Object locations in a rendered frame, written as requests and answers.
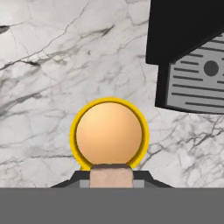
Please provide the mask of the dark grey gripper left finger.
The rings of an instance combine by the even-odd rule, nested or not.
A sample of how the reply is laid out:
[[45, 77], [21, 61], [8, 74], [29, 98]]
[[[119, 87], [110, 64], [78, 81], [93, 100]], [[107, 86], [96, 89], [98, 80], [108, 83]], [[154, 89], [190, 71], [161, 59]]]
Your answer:
[[89, 171], [75, 171], [70, 179], [60, 182], [57, 185], [53, 185], [52, 188], [63, 188], [72, 184], [78, 185], [80, 180], [89, 180], [89, 174]]

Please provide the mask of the beige sugar cube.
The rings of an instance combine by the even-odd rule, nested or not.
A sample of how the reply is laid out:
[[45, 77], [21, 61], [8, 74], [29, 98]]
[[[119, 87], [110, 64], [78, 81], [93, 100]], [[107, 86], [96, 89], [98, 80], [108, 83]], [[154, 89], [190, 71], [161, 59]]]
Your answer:
[[132, 188], [134, 174], [126, 164], [100, 164], [90, 170], [91, 188]]

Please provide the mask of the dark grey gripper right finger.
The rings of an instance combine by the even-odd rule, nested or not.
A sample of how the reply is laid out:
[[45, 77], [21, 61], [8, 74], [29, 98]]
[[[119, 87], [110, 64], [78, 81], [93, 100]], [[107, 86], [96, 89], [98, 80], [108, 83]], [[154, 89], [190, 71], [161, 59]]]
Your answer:
[[134, 188], [171, 188], [170, 185], [154, 179], [148, 171], [133, 171], [133, 187]]

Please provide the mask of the yellow mug of coffee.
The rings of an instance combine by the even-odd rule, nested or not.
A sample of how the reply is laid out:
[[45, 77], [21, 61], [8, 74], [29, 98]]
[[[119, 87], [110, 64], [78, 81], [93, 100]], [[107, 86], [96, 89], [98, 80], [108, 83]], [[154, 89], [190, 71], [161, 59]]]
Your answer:
[[83, 171], [95, 165], [135, 168], [144, 158], [150, 138], [143, 113], [117, 97], [89, 102], [75, 115], [69, 133], [70, 148]]

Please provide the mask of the black coffee machine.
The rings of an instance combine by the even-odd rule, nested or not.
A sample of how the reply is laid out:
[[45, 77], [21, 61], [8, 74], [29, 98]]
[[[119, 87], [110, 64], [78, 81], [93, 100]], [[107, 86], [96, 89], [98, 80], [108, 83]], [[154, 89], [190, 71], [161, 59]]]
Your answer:
[[145, 62], [156, 107], [224, 115], [224, 0], [150, 0]]

